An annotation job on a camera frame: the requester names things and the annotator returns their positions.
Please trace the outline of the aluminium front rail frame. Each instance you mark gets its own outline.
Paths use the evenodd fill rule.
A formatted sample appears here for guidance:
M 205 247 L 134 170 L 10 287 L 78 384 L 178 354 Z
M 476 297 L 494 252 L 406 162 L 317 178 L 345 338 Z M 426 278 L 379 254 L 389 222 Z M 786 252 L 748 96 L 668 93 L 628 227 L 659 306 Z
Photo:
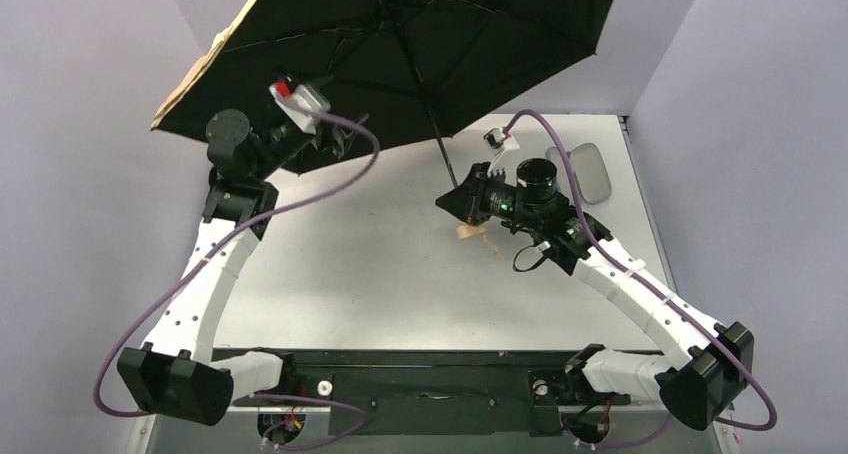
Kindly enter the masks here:
M 294 400 L 238 401 L 204 426 L 141 422 L 131 453 L 735 453 L 726 427 L 690 429 L 661 405 L 581 399 L 540 366 L 320 366 Z

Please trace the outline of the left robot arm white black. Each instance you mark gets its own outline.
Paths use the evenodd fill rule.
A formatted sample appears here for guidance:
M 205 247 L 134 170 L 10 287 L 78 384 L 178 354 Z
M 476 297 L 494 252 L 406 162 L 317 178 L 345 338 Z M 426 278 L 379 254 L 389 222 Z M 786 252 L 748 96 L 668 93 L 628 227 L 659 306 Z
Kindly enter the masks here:
M 241 271 L 276 215 L 324 200 L 360 180 L 381 150 L 359 121 L 296 109 L 266 131 L 236 109 L 214 114 L 205 127 L 212 162 L 209 191 L 194 251 L 177 282 L 133 324 L 161 315 L 138 347 L 124 340 L 106 361 L 115 366 L 136 408 L 125 417 L 162 415 L 215 425 L 239 399 L 280 386 L 288 360 L 274 350 L 250 350 L 216 361 L 213 341 Z M 341 184 L 278 206 L 268 176 L 310 148 L 344 152 L 356 137 L 372 146 L 366 165 Z

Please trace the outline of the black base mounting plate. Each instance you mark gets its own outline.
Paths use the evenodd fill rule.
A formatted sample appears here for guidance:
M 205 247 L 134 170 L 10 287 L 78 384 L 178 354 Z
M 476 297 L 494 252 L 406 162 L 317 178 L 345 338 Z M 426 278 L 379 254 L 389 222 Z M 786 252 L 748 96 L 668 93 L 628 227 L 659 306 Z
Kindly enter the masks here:
M 238 407 L 293 439 L 329 417 L 328 431 L 359 435 L 559 436 L 599 430 L 598 412 L 627 395 L 594 393 L 576 377 L 572 351 L 329 350 L 282 352 L 282 381 Z

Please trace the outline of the beige umbrella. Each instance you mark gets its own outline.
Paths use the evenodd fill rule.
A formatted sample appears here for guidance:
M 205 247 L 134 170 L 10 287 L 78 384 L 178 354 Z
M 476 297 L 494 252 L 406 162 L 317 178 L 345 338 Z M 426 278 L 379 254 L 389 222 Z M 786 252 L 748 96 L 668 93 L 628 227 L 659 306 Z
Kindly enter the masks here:
M 266 131 L 268 87 L 314 86 L 384 149 L 463 130 L 597 51 L 614 0 L 247 0 L 166 98 L 152 126 L 207 142 L 225 109 Z M 368 155 L 356 137 L 344 160 Z M 304 174 L 339 163 L 280 168 Z

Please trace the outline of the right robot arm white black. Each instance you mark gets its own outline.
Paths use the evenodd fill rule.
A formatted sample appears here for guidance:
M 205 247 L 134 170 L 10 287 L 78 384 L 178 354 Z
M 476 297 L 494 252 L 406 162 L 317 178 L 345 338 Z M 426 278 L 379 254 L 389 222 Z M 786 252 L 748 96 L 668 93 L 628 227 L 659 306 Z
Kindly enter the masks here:
M 561 193 L 556 166 L 541 158 L 519 164 L 510 185 L 503 170 L 472 165 L 464 181 L 435 200 L 469 226 L 492 218 L 529 235 L 544 260 L 593 288 L 659 348 L 633 354 L 592 344 L 565 367 L 577 396 L 626 395 L 660 402 L 685 426 L 703 431 L 746 389 L 753 364 L 752 333 L 701 313 L 663 286 L 591 216 L 580 218 Z

